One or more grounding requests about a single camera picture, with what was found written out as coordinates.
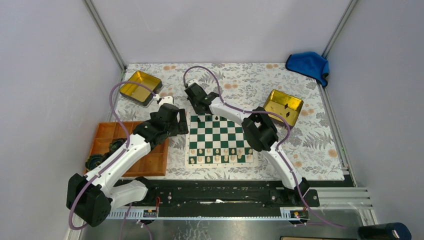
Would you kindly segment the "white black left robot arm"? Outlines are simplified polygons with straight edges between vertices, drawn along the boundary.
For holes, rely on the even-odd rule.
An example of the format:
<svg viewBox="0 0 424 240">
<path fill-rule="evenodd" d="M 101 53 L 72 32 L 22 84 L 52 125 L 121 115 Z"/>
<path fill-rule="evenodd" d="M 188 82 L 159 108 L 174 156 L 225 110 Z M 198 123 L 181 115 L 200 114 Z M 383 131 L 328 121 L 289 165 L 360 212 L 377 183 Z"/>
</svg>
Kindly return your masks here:
<svg viewBox="0 0 424 240">
<path fill-rule="evenodd" d="M 112 210 L 132 202 L 144 206 L 152 204 L 155 192 L 139 180 L 116 186 L 117 181 L 138 160 L 148 155 L 169 137 L 189 132 L 186 111 L 170 103 L 163 103 L 150 118 L 138 124 L 126 141 L 103 163 L 85 175 L 74 174 L 68 181 L 66 207 L 70 210 L 68 224 L 73 230 L 73 215 L 86 225 L 100 225 Z"/>
</svg>

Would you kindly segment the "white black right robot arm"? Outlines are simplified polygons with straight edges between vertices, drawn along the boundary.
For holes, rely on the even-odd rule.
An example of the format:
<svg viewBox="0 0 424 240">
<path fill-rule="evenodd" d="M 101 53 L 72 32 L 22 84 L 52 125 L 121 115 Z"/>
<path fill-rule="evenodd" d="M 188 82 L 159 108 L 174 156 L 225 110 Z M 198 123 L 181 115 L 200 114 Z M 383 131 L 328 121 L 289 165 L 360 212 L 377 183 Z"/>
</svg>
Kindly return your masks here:
<svg viewBox="0 0 424 240">
<path fill-rule="evenodd" d="M 243 128 L 249 146 L 267 159 L 287 189 L 287 201 L 293 206 L 301 205 L 306 199 L 310 185 L 297 173 L 293 164 L 280 148 L 278 130 L 269 114 L 262 107 L 254 110 L 241 109 L 224 103 L 215 92 L 207 94 L 197 83 L 185 86 L 187 99 L 196 114 L 209 114 L 226 118 Z"/>
</svg>

